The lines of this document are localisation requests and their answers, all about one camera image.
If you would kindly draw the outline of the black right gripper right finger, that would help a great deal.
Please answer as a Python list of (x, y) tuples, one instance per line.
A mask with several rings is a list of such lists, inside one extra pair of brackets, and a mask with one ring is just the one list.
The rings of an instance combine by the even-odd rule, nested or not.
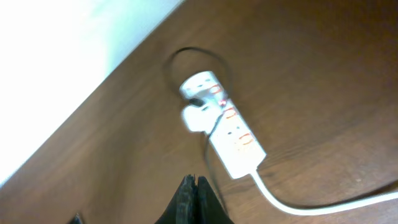
[(198, 207), (199, 223), (201, 224), (233, 224), (211, 185), (203, 176), (198, 178)]

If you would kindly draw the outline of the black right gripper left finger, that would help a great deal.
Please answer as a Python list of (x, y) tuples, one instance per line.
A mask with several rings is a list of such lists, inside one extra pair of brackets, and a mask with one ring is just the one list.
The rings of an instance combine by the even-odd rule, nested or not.
[(197, 187), (195, 177), (186, 175), (167, 208), (155, 224), (194, 224), (196, 223)]

